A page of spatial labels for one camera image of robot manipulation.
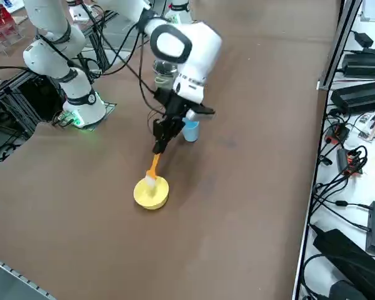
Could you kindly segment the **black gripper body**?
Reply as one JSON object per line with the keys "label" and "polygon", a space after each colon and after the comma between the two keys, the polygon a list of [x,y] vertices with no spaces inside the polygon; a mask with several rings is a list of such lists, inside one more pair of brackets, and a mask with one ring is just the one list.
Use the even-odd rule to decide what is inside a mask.
{"label": "black gripper body", "polygon": [[170,120],[184,125],[183,118],[189,110],[188,102],[178,96],[172,89],[157,88],[154,92],[154,98],[164,106],[164,116],[161,119],[155,119],[154,123]]}

